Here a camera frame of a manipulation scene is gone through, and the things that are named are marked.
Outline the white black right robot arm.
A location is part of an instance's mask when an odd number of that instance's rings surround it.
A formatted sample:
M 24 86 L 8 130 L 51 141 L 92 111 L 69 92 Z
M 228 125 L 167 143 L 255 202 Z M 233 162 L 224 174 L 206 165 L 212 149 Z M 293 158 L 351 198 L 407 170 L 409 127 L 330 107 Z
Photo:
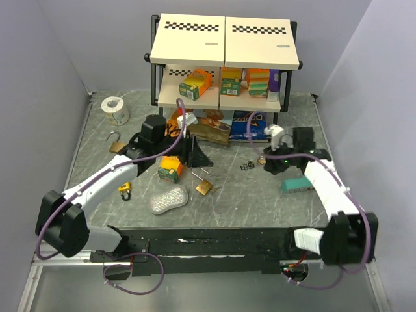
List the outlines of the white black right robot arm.
M 328 217 L 324 229 L 303 227 L 294 230 L 290 239 L 284 242 L 285 254 L 298 259 L 308 251 L 321 256 L 324 263 L 340 267 L 371 262 L 378 219 L 352 199 L 328 151 L 316 147 L 313 128 L 295 127 L 291 145 L 283 141 L 285 131 L 278 125 L 268 126 L 264 133 L 270 137 L 270 147 L 263 151 L 265 170 L 274 175 L 292 166 L 301 170 Z

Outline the small brass padlock with keychain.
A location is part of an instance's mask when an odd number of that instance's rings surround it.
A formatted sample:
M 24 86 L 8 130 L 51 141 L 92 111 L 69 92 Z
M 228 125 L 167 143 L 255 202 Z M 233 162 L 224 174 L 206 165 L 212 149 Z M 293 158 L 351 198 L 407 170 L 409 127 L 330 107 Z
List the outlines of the small brass padlock with keychain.
M 266 162 L 267 162 L 267 160 L 266 160 L 263 156 L 260 156 L 260 157 L 257 159 L 257 163 L 258 163 L 258 165 L 260 165 L 260 166 L 264 166 L 264 165 L 266 164 Z

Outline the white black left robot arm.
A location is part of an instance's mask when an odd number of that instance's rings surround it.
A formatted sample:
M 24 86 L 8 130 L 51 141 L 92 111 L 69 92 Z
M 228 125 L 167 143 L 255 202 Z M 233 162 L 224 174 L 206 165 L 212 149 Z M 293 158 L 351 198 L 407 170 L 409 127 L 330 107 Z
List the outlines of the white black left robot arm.
M 127 235 L 114 226 L 87 224 L 98 205 L 118 187 L 143 174 L 157 157 L 178 157 L 189 168 L 213 166 L 196 136 L 188 131 L 178 131 L 177 137 L 166 136 L 166 124 L 163 116 L 149 115 L 140 132 L 101 170 L 62 193 L 49 191 L 42 198 L 35 227 L 38 240 L 46 241 L 65 257 L 90 248 L 104 251 L 113 261 L 125 259 L 129 251 Z

